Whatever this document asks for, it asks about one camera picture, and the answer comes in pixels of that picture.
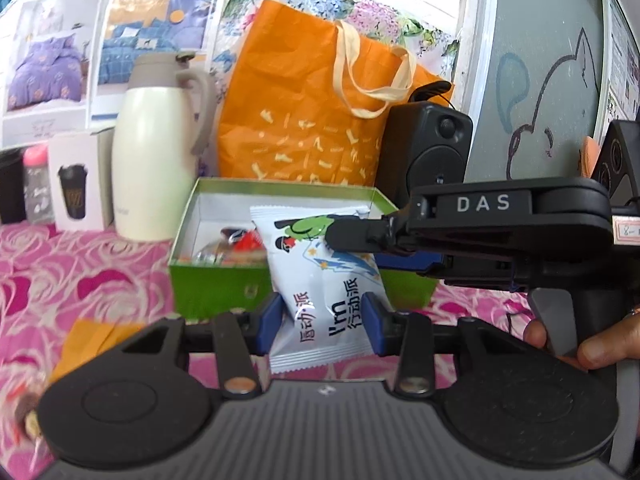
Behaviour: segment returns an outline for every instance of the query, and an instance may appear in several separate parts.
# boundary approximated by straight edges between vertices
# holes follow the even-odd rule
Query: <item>orange tote bag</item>
[[[402,47],[265,0],[220,116],[220,175],[371,186],[388,107],[439,79]]]

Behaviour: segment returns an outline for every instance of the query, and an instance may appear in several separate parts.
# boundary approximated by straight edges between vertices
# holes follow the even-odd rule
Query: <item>blue gripper pad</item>
[[[373,292],[366,292],[360,300],[360,315],[362,324],[367,332],[367,337],[376,355],[386,355],[385,333],[383,330],[382,305]]]
[[[284,299],[279,294],[272,294],[260,309],[260,327],[255,338],[258,354],[265,355],[271,350],[273,340],[282,325],[282,314],[285,311]]]

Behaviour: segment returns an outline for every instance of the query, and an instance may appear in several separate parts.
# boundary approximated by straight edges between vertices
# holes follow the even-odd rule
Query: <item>white snack packet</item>
[[[272,373],[325,365],[372,353],[360,317],[360,298],[386,301],[372,254],[337,253],[324,241],[335,216],[366,218],[368,206],[320,209],[252,206],[267,249],[273,288],[289,316],[271,347]]]

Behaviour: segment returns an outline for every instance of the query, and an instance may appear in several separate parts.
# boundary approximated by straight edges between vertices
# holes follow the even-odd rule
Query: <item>rose pattern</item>
[[[167,270],[170,245],[135,243],[113,230],[63,232],[53,226],[0,226],[0,463],[15,480],[31,480],[50,462],[17,441],[7,394],[24,381],[49,374],[65,335],[78,318],[105,322],[153,322],[171,315],[173,295]],[[434,322],[454,324],[477,316],[522,336],[532,314],[519,294],[439,285],[424,309]],[[286,378],[393,380],[398,359],[370,356],[289,372]],[[260,378],[270,380],[268,360],[255,360]],[[436,360],[437,386],[455,380],[452,360]],[[216,386],[207,356],[192,356],[190,372]]]

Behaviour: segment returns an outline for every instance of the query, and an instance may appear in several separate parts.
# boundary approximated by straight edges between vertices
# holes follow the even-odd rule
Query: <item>thermos handle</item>
[[[180,70],[176,73],[176,77],[180,83],[195,81],[200,87],[200,113],[196,124],[198,133],[191,149],[191,155],[200,156],[207,147],[213,128],[213,119],[218,105],[216,102],[216,88],[209,74],[197,68]]]

